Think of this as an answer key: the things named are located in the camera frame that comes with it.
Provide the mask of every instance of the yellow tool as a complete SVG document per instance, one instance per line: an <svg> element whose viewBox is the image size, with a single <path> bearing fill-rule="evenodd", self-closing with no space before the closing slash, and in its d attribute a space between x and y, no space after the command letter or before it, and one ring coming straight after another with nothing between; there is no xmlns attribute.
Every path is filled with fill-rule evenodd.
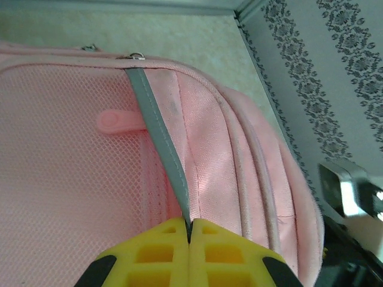
<svg viewBox="0 0 383 287"><path fill-rule="evenodd" d="M101 253L75 287L301 287L270 249L205 219L168 221Z"/></svg>

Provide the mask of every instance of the pink backpack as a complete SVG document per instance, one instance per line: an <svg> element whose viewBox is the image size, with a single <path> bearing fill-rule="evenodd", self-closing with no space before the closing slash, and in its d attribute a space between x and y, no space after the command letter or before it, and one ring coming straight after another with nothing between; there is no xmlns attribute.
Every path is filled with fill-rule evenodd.
<svg viewBox="0 0 383 287"><path fill-rule="evenodd" d="M320 211L248 97L166 59L0 42L1 286L73 286L103 250L181 215L162 163L175 155L143 112L165 124L191 218L277 251L312 286Z"/></svg>

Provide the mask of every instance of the seam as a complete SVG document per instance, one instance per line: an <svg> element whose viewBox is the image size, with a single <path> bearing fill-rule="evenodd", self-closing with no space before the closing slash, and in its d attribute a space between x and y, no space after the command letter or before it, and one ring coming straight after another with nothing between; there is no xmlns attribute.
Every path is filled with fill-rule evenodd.
<svg viewBox="0 0 383 287"><path fill-rule="evenodd" d="M295 218L295 213L294 215L278 215L277 218Z"/></svg>
<svg viewBox="0 0 383 287"><path fill-rule="evenodd" d="M174 154L173 154L172 149L171 149L171 147L170 147L169 141L166 139L165 132L164 132L164 130L163 130L163 126L160 124L160 121L159 121L159 115L158 115L156 109L154 108L153 100L152 100L151 97L149 96L149 92L148 92L146 83L145 83L145 81L144 81L144 79L143 79L142 73L143 73L143 71L140 71L140 70L138 71L138 75L139 75L139 77L140 77L140 79L141 79L141 82L142 82L142 85L143 85L143 87L144 87L145 93L146 93L146 95L147 95L147 97L148 97L148 100L149 100L149 102L150 102L151 109L152 109L154 115L156 116L156 121L157 121L158 127L160 128L160 131L161 131L163 140L165 141L166 146L168 147L168 151L169 151L169 153L170 153L170 155L171 155L171 157L172 157L172 160L173 160L173 162L174 162L174 165L175 165L175 167L177 168L178 176L180 177L180 180L181 180L182 186L183 186L183 188L184 188L184 191L185 191L185 192L188 192L188 191L187 191L187 188L186 188L186 183L184 182L183 177L182 177L181 172L180 172L180 167L178 166L177 161L175 160L175 157L174 157Z"/></svg>
<svg viewBox="0 0 383 287"><path fill-rule="evenodd" d="M197 175L197 202L198 202L198 212L199 212L199 217L201 217L201 205L200 205L200 193L199 193L199 174L198 174L198 169L197 169L197 164L196 164L196 159L194 157L194 154L193 154L193 151L192 151L192 147L190 146L190 141L189 141L189 135L187 133L187 127L186 127L186 120L185 120L185 114L184 114L184 107L183 107L183 104L182 104L182 97L181 97L181 86L180 86L180 81L178 79L178 75L177 75L177 71L174 71L175 73L175 78L177 79L177 84L178 84L178 90L180 91L180 103L181 103L181 113L182 113L182 118L184 120L184 125L185 125L185 132L186 132L186 141L188 143L188 146L189 146L189 150L190 150L190 155L191 155L191 160L193 161L193 164L194 164L194 169L196 171L196 175Z"/></svg>
<svg viewBox="0 0 383 287"><path fill-rule="evenodd" d="M237 121L238 121L238 118L236 117L234 111L233 111L233 114L234 116L230 115L229 112L223 113L223 117L226 121L227 133L229 135L230 146L232 148L232 154L233 154L233 163L234 163L234 169L235 169L235 175L236 175L237 195L239 200L239 216L241 220L241 232L243 237L245 237L246 239L252 240L253 227L252 227L251 212L250 212L250 207L248 202L248 188L246 185L244 169L241 164L242 163L240 159L241 156L239 154L239 143L238 143L239 136L236 129L234 129L232 126L233 124L232 122L234 121L233 118L235 118Z"/></svg>
<svg viewBox="0 0 383 287"><path fill-rule="evenodd" d="M263 209L265 211L266 232L268 234L269 248L277 253L281 253L275 199L273 194L270 197L269 195L270 193L267 192L267 190L269 190L271 193L273 193L268 167L265 162L265 158L264 158L264 154L263 154L263 150L261 148L260 142L258 140L257 135L255 134L253 127L251 127L251 124L248 122L247 118L241 118L241 115L243 114L242 108L239 105L237 105L235 101L231 99L225 91L218 91L218 92L221 94L223 99L227 102L229 108L234 112L237 120L239 121L244 131L244 134L251 152L251 156L253 158L254 166L256 168L256 174L258 178L260 179L259 184L260 184L260 191L262 196ZM264 161L265 168L262 167L262 163L260 161Z"/></svg>
<svg viewBox="0 0 383 287"><path fill-rule="evenodd" d="M281 153L281 143L278 144L278 147L279 147L279 153L281 154L281 158L282 158L282 162L283 162L283 166L285 166L285 159L284 159L284 156L282 155ZM294 206L294 214L295 214L295 225L296 225L296 236L297 236L297 259L298 259L298 277L299 277L299 273L301 272L301 268L302 268L302 262L300 262L299 260L299 239L300 239L300 236L298 236L298 225L297 225L297 216L296 216L296 205L295 205L295 202L294 202L294 194L291 192L291 195L292 195L292 198L293 198L293 206ZM318 208L315 206L315 203L314 203L314 199L311 200L311 206L314 208L314 212L318 214L319 210ZM321 249L321 236L320 236L320 231L319 231L319 228L320 228L320 223L318 222L318 216L315 216L315 223L316 223L316 232L317 232L317 238L318 238L318 244L316 246L316 249L317 249L317 254L319 254L319 256L321 256L321 252L320 252L320 249Z"/></svg>

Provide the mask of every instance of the black rubber tip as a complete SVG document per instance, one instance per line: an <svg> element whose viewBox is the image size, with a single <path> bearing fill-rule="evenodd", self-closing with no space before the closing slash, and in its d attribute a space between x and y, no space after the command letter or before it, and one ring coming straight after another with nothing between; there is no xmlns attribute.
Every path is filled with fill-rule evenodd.
<svg viewBox="0 0 383 287"><path fill-rule="evenodd" d="M190 244L190 241L192 240L192 231L193 231L193 221L191 222L190 225L185 221L186 225L186 235L187 235L187 242Z"/></svg>
<svg viewBox="0 0 383 287"><path fill-rule="evenodd" d="M292 270L283 263L272 257L264 257L262 259L264 265L268 269L269 274L274 280L277 287L303 287Z"/></svg>
<svg viewBox="0 0 383 287"><path fill-rule="evenodd" d="M92 262L74 287L102 287L117 258L107 255Z"/></svg>

